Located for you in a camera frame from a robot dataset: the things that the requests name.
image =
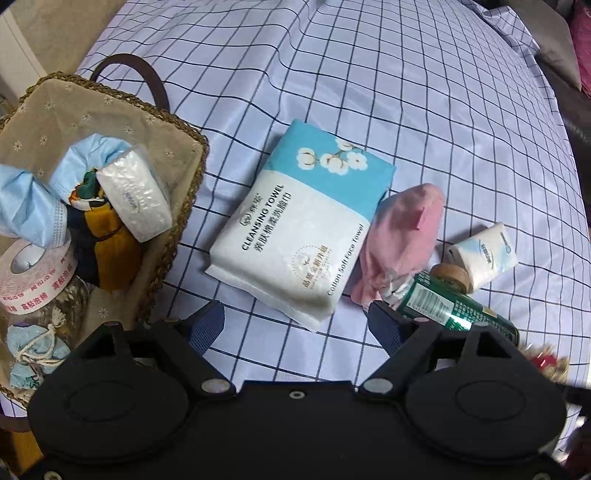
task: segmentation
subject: green beverage can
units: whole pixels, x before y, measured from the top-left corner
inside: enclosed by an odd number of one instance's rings
[[[472,323],[485,322],[519,345],[519,330],[509,320],[469,296],[451,291],[427,272],[409,275],[397,285],[386,296],[381,292],[382,297],[406,318],[427,317],[448,330],[470,330]]]

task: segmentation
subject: beige floral fabric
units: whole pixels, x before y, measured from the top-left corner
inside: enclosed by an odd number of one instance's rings
[[[107,93],[87,89],[62,79],[48,79],[24,100],[0,131],[0,158],[4,164],[25,168],[41,181],[47,181],[66,150],[84,137],[100,133],[146,146],[155,169],[170,191],[173,219],[176,221],[191,183],[204,160],[199,141],[175,125]],[[118,320],[131,327],[139,303],[169,240],[168,232],[143,244],[142,268],[126,292],[109,294],[92,291],[80,340],[98,325]],[[14,239],[0,236],[0,255]],[[0,307],[1,333],[5,338],[7,314]],[[11,356],[0,345],[0,385],[8,387]],[[27,401],[22,392],[16,398]]]

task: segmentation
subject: red fabric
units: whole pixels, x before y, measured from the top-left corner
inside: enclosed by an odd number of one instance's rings
[[[573,37],[574,51],[579,61],[583,91],[591,98],[591,7],[587,7],[582,0],[575,2],[570,36]]]

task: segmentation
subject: surgical mask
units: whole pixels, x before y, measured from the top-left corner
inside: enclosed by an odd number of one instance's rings
[[[32,173],[0,164],[0,235],[21,237],[42,248],[66,241],[69,197],[84,174],[102,168],[129,148],[125,140],[93,134],[72,145],[45,185]]]
[[[69,204],[72,191],[83,180],[87,171],[93,168],[100,170],[130,146],[119,138],[90,135],[68,149],[47,185]]]
[[[22,237],[43,248],[66,241],[66,205],[33,174],[0,165],[0,233]]]

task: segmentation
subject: bed sheet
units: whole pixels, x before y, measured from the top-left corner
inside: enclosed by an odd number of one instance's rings
[[[294,118],[362,145],[398,170],[389,193],[431,182],[447,205],[431,263],[446,245],[504,222],[519,265],[475,299],[528,343],[589,361],[590,247],[577,171],[535,41],[508,8],[471,0],[129,1],[80,66],[134,53],[164,80],[171,110],[211,152],[155,317],[217,299],[226,327],[205,357],[237,387],[253,380],[351,380],[386,353],[347,294],[311,333],[209,277],[208,251]],[[151,101],[127,67],[106,85]],[[122,132],[133,142],[132,132]],[[561,440],[571,432],[576,409]]]

